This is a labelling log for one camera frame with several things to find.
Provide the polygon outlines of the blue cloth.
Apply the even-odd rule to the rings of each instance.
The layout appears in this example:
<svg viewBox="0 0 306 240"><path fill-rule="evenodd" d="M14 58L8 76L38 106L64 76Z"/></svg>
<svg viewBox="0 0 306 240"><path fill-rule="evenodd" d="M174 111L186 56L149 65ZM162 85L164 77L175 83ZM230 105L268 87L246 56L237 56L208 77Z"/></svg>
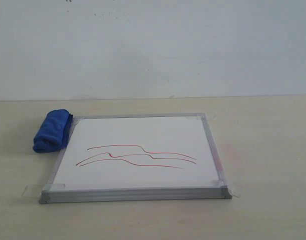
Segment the blue cloth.
<svg viewBox="0 0 306 240"><path fill-rule="evenodd" d="M72 120L73 115L65 109L50 111L33 139L32 149L36 153L50 153L66 148Z"/></svg>

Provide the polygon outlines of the clear tape front right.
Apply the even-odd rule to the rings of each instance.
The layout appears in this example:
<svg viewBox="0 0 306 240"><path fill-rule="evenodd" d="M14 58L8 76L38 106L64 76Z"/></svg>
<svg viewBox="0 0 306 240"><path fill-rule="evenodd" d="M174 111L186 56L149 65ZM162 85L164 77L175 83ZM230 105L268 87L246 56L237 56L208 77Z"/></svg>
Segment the clear tape front right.
<svg viewBox="0 0 306 240"><path fill-rule="evenodd" d="M215 186L219 188L222 199L240 198L242 195L242 186L239 184L219 180L215 182Z"/></svg>

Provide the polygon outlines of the whiteboard with aluminium frame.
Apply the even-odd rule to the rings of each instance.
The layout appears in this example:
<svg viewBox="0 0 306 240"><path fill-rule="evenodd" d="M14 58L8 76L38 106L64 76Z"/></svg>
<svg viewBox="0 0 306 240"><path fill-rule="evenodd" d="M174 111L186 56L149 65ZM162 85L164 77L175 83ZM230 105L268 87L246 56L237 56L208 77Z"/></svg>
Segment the whiteboard with aluminium frame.
<svg viewBox="0 0 306 240"><path fill-rule="evenodd" d="M204 113L75 117L39 203L231 199Z"/></svg>

